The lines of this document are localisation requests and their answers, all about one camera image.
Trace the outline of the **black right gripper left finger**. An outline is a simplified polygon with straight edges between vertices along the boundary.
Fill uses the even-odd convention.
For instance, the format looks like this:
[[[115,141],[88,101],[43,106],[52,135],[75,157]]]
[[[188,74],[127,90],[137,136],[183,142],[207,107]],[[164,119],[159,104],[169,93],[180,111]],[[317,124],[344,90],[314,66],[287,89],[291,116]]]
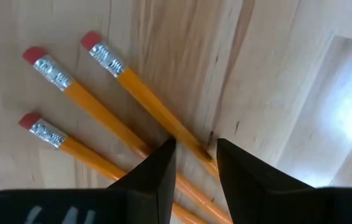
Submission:
[[[168,139],[108,187],[107,224],[169,224],[176,180],[176,140]]]

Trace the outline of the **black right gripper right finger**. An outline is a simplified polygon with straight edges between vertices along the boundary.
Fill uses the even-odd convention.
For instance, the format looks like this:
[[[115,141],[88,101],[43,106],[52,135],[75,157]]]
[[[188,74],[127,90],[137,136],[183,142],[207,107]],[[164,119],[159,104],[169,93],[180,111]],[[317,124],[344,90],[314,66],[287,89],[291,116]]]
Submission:
[[[312,188],[227,139],[217,139],[216,154],[222,189],[234,224],[257,224],[268,191]]]

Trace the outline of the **yellow pencil red eraser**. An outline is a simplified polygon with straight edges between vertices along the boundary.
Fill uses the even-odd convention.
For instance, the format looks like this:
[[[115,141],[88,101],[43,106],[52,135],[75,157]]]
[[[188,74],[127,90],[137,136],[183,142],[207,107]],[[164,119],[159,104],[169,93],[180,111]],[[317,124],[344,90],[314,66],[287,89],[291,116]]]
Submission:
[[[135,72],[117,57],[95,32],[87,32],[80,43],[89,54],[147,110],[178,141],[181,141],[201,162],[213,177],[219,178],[216,161],[203,148],[202,144],[186,129],[183,124],[165,107],[153,92],[137,77]]]
[[[141,157],[146,158],[148,156],[145,152],[148,150],[148,145],[108,111],[80,83],[66,73],[43,48],[30,47],[23,53],[22,57],[90,116],[112,131],[129,148]],[[58,129],[50,127],[38,114],[29,113],[25,115],[20,120],[19,125],[34,133],[35,136],[51,143],[56,148],[80,159],[87,166],[109,179],[118,180],[125,175],[120,168],[96,152],[71,137],[62,134]],[[179,172],[176,173],[176,188],[221,224],[232,224],[231,217],[226,212],[211,202],[207,196]]]
[[[102,202],[106,218],[97,222],[117,224],[169,224],[176,215],[186,224],[206,224],[172,201],[175,185],[176,141],[169,139],[129,173],[123,172],[95,151],[54,127],[38,113],[25,114],[19,126],[56,149],[80,160],[88,167],[112,179]]]

